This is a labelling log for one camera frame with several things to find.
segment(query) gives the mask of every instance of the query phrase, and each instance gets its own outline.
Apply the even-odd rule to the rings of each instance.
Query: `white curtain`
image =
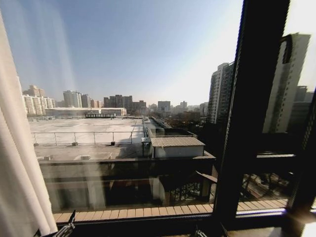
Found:
[[[56,232],[0,13],[0,236]]]

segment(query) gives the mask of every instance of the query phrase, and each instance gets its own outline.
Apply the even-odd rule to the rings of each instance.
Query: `concrete wall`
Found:
[[[203,155],[203,146],[192,147],[156,147],[152,152],[152,158],[172,158],[172,157],[198,157]]]

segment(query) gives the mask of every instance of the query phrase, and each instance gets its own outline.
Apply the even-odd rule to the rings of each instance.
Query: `flat roof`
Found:
[[[153,147],[192,147],[205,146],[195,137],[155,137],[151,139]]]

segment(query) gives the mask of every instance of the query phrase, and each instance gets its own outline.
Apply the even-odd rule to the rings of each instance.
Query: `high-rise building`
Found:
[[[43,89],[39,89],[36,85],[30,85],[30,88],[28,90],[23,91],[23,95],[44,97],[45,91]]]
[[[45,115],[46,109],[56,107],[55,100],[48,97],[23,95],[25,110],[28,115]]]
[[[82,107],[91,108],[91,98],[89,95],[85,94],[81,96]]]
[[[273,86],[270,93],[263,132],[286,132],[293,102],[297,94],[297,84],[301,76],[310,35],[292,34],[292,52],[284,63],[286,42],[281,43]]]
[[[102,108],[103,107],[103,102],[100,100],[97,100],[97,107]]]
[[[116,104],[115,104],[115,96],[110,96],[110,107],[109,108],[115,108]]]
[[[105,108],[110,108],[110,107],[111,107],[111,106],[110,106],[110,100],[109,100],[108,97],[103,97],[103,106],[104,106]]]
[[[82,108],[81,93],[76,91],[64,91],[64,100],[66,107]]]
[[[217,123],[217,117],[222,120],[227,113],[233,67],[234,63],[223,63],[212,74],[206,119],[210,123]]]
[[[92,108],[98,108],[99,107],[98,101],[91,99],[91,107]]]
[[[158,101],[158,111],[169,112],[170,111],[170,101]]]
[[[185,109],[187,106],[188,106],[188,103],[187,103],[187,102],[185,102],[185,101],[180,102],[180,107],[181,107],[182,109]]]
[[[115,95],[115,108],[123,107],[123,99],[122,95]]]
[[[122,97],[122,106],[126,108],[128,114],[132,113],[133,110],[133,96],[123,96]]]

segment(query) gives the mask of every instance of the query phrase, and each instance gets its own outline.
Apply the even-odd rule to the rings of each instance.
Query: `skyscraper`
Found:
[[[222,120],[227,113],[233,67],[234,63],[223,63],[212,74],[206,119],[210,123],[217,123],[217,117]]]
[[[116,104],[115,104],[115,96],[110,96],[110,107],[109,108],[115,108]]]
[[[286,132],[288,127],[311,36],[296,33],[291,37],[293,47],[286,63],[283,63],[286,42],[280,46],[263,132]]]
[[[85,94],[81,96],[82,107],[91,108],[91,98],[89,95]]]
[[[105,108],[110,108],[110,107],[111,107],[111,106],[110,106],[110,100],[109,100],[108,97],[104,97],[104,98],[103,98],[103,106],[104,106]]]
[[[123,99],[122,95],[115,95],[115,108],[123,107]]]
[[[122,97],[122,106],[126,108],[128,114],[132,113],[133,110],[133,97],[130,96],[123,96]]]
[[[64,99],[66,107],[82,108],[81,93],[76,91],[64,91]]]

